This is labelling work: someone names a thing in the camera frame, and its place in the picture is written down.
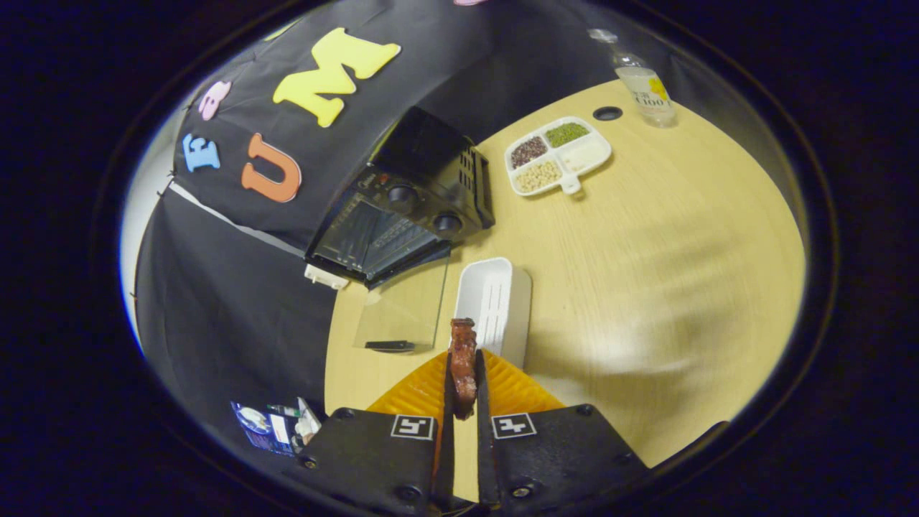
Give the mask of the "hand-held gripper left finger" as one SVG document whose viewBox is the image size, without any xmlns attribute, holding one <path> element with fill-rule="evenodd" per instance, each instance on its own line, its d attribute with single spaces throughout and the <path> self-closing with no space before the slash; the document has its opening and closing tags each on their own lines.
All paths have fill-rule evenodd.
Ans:
<svg viewBox="0 0 919 517">
<path fill-rule="evenodd" d="M 367 409 L 332 412 L 299 451 L 299 481 L 354 513 L 443 513 L 455 467 L 450 358 L 437 354 Z"/>
</svg>

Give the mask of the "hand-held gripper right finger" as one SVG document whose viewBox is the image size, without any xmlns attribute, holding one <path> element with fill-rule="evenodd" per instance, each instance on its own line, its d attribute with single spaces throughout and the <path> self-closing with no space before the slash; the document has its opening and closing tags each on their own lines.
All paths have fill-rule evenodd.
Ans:
<svg viewBox="0 0 919 517">
<path fill-rule="evenodd" d="M 588 515 L 649 477 L 597 406 L 564 405 L 486 350 L 476 376 L 479 500 L 493 515 Z"/>
</svg>

